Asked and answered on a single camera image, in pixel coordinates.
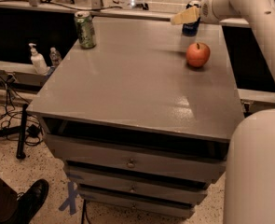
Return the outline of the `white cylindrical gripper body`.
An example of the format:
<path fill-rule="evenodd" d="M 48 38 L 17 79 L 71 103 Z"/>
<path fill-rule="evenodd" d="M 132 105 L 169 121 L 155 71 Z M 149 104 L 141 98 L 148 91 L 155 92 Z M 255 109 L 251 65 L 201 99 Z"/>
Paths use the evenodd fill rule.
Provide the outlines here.
<path fill-rule="evenodd" d="M 216 24 L 237 17 L 229 0 L 201 0 L 200 5 L 200 18 L 205 23 Z"/>

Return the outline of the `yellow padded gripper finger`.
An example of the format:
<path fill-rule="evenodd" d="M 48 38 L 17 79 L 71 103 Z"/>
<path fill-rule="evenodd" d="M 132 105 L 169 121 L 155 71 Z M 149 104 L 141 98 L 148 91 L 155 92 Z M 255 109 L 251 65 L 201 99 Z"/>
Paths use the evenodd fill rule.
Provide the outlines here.
<path fill-rule="evenodd" d="M 184 23 L 192 23 L 198 20 L 200 17 L 199 8 L 198 7 L 189 7 L 184 11 L 177 13 L 176 15 L 171 17 L 172 25 L 180 25 Z"/>

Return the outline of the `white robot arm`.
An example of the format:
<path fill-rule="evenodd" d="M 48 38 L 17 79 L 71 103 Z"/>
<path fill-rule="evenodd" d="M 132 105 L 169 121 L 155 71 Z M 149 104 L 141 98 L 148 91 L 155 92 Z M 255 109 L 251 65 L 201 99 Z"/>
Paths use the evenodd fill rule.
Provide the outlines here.
<path fill-rule="evenodd" d="M 275 0 L 201 0 L 171 23 L 241 17 L 248 22 L 275 82 Z M 275 108 L 254 112 L 232 134 L 223 224 L 275 224 Z"/>

